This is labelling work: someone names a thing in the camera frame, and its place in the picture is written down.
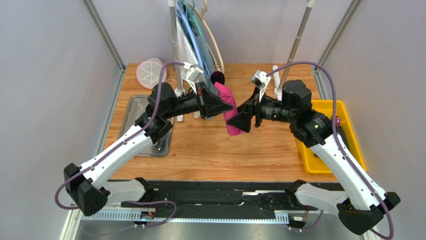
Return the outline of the pink white mesh basket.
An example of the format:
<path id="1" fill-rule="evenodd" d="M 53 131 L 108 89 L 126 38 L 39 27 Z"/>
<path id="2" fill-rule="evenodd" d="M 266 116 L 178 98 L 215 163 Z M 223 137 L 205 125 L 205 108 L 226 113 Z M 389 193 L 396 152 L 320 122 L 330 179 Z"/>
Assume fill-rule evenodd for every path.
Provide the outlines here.
<path id="1" fill-rule="evenodd" d="M 149 58 L 136 68 L 136 80 L 144 88 L 151 90 L 160 80 L 160 70 L 164 62 L 159 58 Z"/>

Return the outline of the blue clothes hanger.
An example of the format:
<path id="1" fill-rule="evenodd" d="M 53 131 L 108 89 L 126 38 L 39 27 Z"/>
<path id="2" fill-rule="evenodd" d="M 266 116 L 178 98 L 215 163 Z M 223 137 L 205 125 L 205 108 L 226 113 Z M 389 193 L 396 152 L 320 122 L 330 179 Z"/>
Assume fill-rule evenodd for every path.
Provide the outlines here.
<path id="1" fill-rule="evenodd" d="M 215 71 L 215 66 L 207 48 L 206 38 L 201 25 L 195 16 L 195 12 L 186 0 L 177 1 L 177 11 L 185 24 L 184 32 L 186 36 L 190 38 L 199 65 L 204 69 L 206 81 L 210 80 L 211 74 Z"/>

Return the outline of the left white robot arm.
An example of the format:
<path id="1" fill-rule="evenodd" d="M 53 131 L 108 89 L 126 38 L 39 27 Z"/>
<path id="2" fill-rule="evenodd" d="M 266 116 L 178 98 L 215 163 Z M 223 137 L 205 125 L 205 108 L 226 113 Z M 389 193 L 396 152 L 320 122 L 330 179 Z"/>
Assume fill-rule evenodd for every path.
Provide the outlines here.
<path id="1" fill-rule="evenodd" d="M 208 119 L 233 109 L 203 82 L 181 96 L 176 96 L 169 83 L 157 84 L 147 100 L 144 112 L 121 138 L 80 166 L 70 163 L 64 168 L 65 191 L 84 216 L 92 216 L 106 205 L 143 199 L 149 188 L 142 178 L 117 183 L 109 179 L 136 154 L 167 135 L 173 128 L 172 118 L 199 112 Z"/>

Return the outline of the silver metal tray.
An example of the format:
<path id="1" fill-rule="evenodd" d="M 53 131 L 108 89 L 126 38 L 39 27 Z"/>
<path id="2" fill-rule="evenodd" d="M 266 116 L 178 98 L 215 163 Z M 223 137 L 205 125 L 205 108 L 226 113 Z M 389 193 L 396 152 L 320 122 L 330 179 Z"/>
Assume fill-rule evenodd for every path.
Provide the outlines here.
<path id="1" fill-rule="evenodd" d="M 135 124 L 135 121 L 145 112 L 145 108 L 148 104 L 148 95 L 134 95 L 130 98 L 124 114 L 121 129 L 118 134 L 118 139 L 120 139 L 130 129 L 130 127 Z M 173 130 L 170 129 L 169 132 L 159 141 L 151 145 L 149 148 L 142 149 L 135 156 L 152 158 L 163 158 L 167 156 L 171 147 L 172 132 Z"/>

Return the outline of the yellow plastic bin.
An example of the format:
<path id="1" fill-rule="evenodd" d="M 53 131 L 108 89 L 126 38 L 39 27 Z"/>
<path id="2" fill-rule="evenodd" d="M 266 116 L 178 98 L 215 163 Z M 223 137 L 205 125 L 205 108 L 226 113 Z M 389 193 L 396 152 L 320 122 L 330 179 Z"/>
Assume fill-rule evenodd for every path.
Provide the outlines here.
<path id="1" fill-rule="evenodd" d="M 313 100 L 312 107 L 317 112 L 325 114 L 327 117 L 332 117 L 333 110 L 333 101 L 332 100 Z M 336 102 L 336 116 L 344 118 L 346 120 L 345 125 L 336 126 L 337 132 L 341 135 L 342 140 L 347 147 L 347 152 L 351 153 L 353 158 L 359 163 L 359 165 L 366 171 L 367 167 L 362 156 L 356 134 L 354 132 L 352 123 L 350 121 L 347 108 L 343 101 L 338 100 Z M 332 171 L 327 167 L 327 165 L 310 149 L 300 142 L 298 143 L 298 149 L 301 153 L 301 162 L 303 163 L 304 171 L 307 174 L 331 174 Z"/>

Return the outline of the left rack pole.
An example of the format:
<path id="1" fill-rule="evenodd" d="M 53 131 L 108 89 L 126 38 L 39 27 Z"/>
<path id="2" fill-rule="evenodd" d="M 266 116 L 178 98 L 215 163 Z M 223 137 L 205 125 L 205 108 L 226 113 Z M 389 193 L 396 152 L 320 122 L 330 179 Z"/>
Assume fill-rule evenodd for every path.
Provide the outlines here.
<path id="1" fill-rule="evenodd" d="M 170 25 L 171 25 L 171 34 L 172 34 L 172 42 L 173 42 L 173 50 L 174 50 L 174 61 L 180 62 L 180 54 L 179 54 L 179 41 L 178 41 L 178 31 L 177 31 L 177 19 L 176 19 L 176 1 L 168 0 L 167 1 L 169 8 L 169 16 L 170 16 Z M 183 80 L 181 76 L 181 66 L 175 65 L 174 67 L 176 72 L 176 83 L 177 87 L 174 92 L 179 97 L 184 94 L 186 91 L 183 87 Z"/>

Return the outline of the beige clothes hanger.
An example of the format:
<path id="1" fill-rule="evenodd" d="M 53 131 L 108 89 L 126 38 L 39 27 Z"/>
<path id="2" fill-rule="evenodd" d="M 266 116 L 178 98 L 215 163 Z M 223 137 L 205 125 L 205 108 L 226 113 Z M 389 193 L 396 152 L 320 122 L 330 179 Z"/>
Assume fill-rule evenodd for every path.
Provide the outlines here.
<path id="1" fill-rule="evenodd" d="M 189 1 L 190 7 L 193 9 L 194 14 L 197 17 L 198 22 L 201 24 L 201 28 L 203 29 L 204 33 L 206 34 L 206 45 L 207 49 L 209 51 L 210 56 L 212 57 L 212 61 L 214 63 L 215 69 L 217 71 L 221 71 L 223 74 L 225 74 L 225 64 L 224 60 L 221 54 L 221 51 L 219 49 L 218 43 L 215 39 L 214 34 L 211 31 L 211 28 L 209 27 L 208 23 L 206 22 L 206 13 L 208 11 L 208 1 L 203 0 L 200 10 L 196 7 L 196 1 L 190 0 Z"/>

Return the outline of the rack pole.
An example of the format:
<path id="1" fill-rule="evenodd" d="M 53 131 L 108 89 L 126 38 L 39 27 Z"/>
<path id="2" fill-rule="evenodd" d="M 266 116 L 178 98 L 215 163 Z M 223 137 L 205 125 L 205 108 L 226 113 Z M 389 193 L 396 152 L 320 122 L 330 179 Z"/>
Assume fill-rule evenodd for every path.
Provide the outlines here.
<path id="1" fill-rule="evenodd" d="M 171 25 L 171 34 L 172 34 L 172 42 L 173 42 L 173 50 L 174 50 L 174 61 L 180 62 L 180 54 L 179 54 L 179 41 L 178 41 L 178 31 L 177 31 L 177 19 L 176 19 L 176 1 L 168 0 L 167 1 L 169 8 L 169 16 L 170 16 L 170 25 Z M 176 72 L 176 83 L 177 87 L 174 92 L 179 97 L 184 94 L 186 91 L 183 87 L 183 80 L 181 76 L 181 66 L 175 65 L 174 67 Z"/>
<path id="2" fill-rule="evenodd" d="M 303 37 L 304 31 L 306 29 L 309 17 L 311 15 L 312 9 L 315 5 L 315 0 L 308 0 L 306 3 L 306 7 L 305 7 L 305 11 L 303 13 L 300 25 L 298 27 L 293 45 L 291 47 L 288 59 L 286 64 L 290 64 L 294 61 L 294 58 L 296 56 L 297 50 L 299 48 L 301 39 Z M 280 74 L 278 71 L 276 71 L 272 76 L 273 76 L 273 80 L 274 80 L 274 90 L 273 90 L 273 94 L 276 97 L 277 100 L 281 100 L 282 99 L 282 85 L 284 84 L 284 82 L 286 81 L 288 75 L 290 72 L 290 67 L 286 67 L 284 69 L 284 73 L 282 74 L 282 77 L 280 77 Z"/>

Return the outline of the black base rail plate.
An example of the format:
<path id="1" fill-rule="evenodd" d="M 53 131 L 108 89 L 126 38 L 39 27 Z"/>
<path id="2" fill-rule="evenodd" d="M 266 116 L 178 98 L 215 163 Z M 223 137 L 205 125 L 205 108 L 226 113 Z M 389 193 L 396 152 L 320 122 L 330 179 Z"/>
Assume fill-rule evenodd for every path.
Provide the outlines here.
<path id="1" fill-rule="evenodd" d="M 318 208 L 290 203 L 291 182 L 150 180 L 141 202 L 155 217 L 173 219 L 271 220 L 275 211 L 316 212 Z"/>

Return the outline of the white lace cloth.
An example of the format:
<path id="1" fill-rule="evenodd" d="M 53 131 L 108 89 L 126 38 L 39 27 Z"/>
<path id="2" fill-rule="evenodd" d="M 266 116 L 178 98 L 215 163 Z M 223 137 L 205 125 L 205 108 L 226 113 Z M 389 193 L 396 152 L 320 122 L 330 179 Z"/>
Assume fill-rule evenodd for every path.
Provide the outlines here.
<path id="1" fill-rule="evenodd" d="M 176 19 L 177 46 L 179 52 L 179 60 L 191 65 L 199 64 L 195 50 L 184 33 L 182 24 Z"/>

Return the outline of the purple metal spoon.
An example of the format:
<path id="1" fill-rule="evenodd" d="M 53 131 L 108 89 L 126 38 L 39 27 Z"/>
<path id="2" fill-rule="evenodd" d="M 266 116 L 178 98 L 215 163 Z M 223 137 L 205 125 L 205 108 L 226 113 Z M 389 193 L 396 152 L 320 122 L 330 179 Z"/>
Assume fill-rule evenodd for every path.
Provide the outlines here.
<path id="1" fill-rule="evenodd" d="M 215 71 L 211 74 L 210 76 L 210 80 L 212 82 L 212 84 L 216 84 L 219 83 L 221 85 L 225 85 L 225 75 L 221 72 L 221 71 Z"/>

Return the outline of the right rack pole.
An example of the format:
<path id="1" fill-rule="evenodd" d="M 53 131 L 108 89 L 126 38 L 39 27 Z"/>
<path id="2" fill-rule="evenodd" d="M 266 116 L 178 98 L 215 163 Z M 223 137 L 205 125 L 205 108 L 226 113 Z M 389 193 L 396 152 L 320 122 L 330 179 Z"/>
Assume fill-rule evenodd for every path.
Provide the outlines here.
<path id="1" fill-rule="evenodd" d="M 315 0 L 308 0 L 306 3 L 306 7 L 305 7 L 305 11 L 303 13 L 300 25 L 298 27 L 293 45 L 291 47 L 288 59 L 286 64 L 290 64 L 294 61 L 294 58 L 296 56 L 297 50 L 299 48 L 301 39 L 303 37 L 304 31 L 306 29 L 309 17 L 311 15 L 312 9 L 315 5 Z M 286 67 L 284 69 L 284 73 L 282 74 L 282 77 L 280 77 L 280 74 L 278 71 L 276 71 L 272 76 L 273 76 L 273 80 L 274 80 L 274 90 L 273 90 L 273 94 L 276 97 L 277 100 L 281 100 L 282 99 L 282 85 L 284 84 L 284 82 L 286 81 L 288 75 L 290 72 L 290 67 Z"/>

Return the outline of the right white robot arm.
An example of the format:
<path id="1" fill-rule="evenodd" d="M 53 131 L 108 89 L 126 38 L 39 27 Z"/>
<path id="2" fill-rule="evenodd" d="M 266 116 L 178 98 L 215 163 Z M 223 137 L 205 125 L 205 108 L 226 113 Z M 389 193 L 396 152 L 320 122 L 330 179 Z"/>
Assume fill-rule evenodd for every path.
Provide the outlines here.
<path id="1" fill-rule="evenodd" d="M 378 186 L 333 131 L 334 122 L 313 108 L 312 93 L 301 80 L 287 81 L 281 99 L 265 94 L 268 81 L 254 78 L 252 96 L 240 105 L 228 124 L 246 133 L 262 120 L 289 123 L 293 136 L 319 157 L 343 191 L 325 190 L 302 180 L 287 189 L 291 207 L 312 206 L 337 216 L 352 233 L 362 235 L 376 226 L 401 201 L 395 192 Z"/>

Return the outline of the blue grey hanging cloth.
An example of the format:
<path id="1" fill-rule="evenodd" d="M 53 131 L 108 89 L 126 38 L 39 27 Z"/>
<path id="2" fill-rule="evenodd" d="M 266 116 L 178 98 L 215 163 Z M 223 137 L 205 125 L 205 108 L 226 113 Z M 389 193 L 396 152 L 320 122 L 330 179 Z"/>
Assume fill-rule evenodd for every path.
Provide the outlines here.
<path id="1" fill-rule="evenodd" d="M 219 46 L 214 34 L 209 27 L 205 13 L 207 12 L 207 4 L 205 3 L 199 11 L 194 3 L 190 3 L 189 12 L 194 17 L 195 40 L 201 51 L 201 59 L 206 71 L 206 82 L 213 87 L 211 75 L 213 72 L 225 72 L 225 65 L 219 50 Z"/>

